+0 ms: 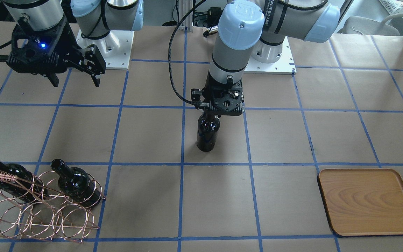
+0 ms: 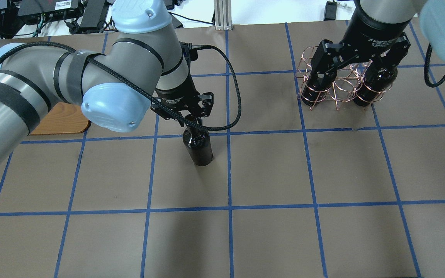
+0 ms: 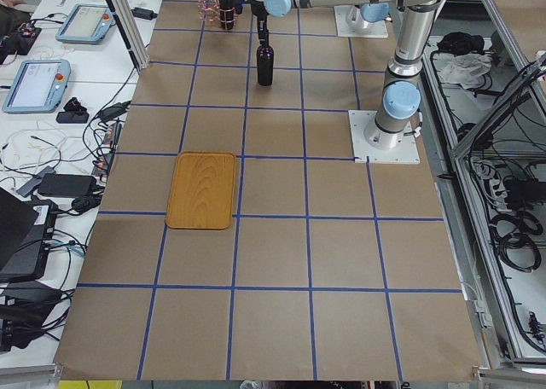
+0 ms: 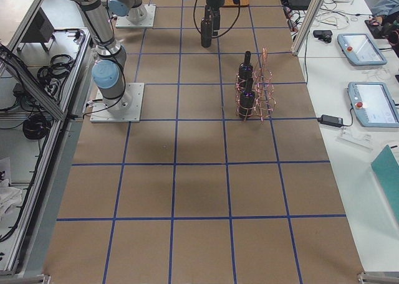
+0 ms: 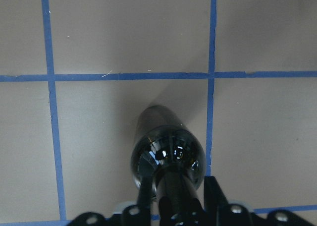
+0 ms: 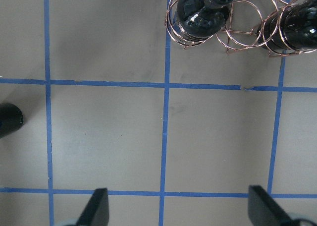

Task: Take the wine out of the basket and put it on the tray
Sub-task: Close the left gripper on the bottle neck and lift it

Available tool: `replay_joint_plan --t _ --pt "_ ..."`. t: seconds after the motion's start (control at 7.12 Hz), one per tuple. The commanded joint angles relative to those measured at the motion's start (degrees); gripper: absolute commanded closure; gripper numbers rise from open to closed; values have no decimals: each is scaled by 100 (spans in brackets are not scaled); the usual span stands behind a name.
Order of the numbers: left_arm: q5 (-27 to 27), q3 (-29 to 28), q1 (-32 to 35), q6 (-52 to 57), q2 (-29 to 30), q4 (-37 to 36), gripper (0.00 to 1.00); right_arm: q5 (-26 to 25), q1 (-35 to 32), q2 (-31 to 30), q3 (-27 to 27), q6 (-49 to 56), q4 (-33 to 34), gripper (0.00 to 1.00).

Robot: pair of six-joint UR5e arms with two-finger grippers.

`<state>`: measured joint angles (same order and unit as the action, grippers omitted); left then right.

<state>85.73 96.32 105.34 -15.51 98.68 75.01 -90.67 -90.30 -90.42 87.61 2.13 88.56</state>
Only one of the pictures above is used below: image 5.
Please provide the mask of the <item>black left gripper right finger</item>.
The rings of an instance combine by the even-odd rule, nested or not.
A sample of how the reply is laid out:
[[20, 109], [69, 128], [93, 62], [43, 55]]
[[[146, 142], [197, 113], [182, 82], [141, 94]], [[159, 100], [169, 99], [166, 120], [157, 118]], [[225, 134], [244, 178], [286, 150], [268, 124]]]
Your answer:
[[204, 177], [204, 206], [206, 209], [217, 209], [228, 204], [218, 181], [214, 176]]

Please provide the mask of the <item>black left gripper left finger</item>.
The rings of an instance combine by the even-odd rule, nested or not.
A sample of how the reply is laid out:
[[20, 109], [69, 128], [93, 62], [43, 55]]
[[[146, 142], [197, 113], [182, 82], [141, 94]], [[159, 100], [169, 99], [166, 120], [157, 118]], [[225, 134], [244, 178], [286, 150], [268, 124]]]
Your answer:
[[145, 176], [141, 179], [137, 205], [142, 208], [150, 209], [154, 198], [153, 177]]

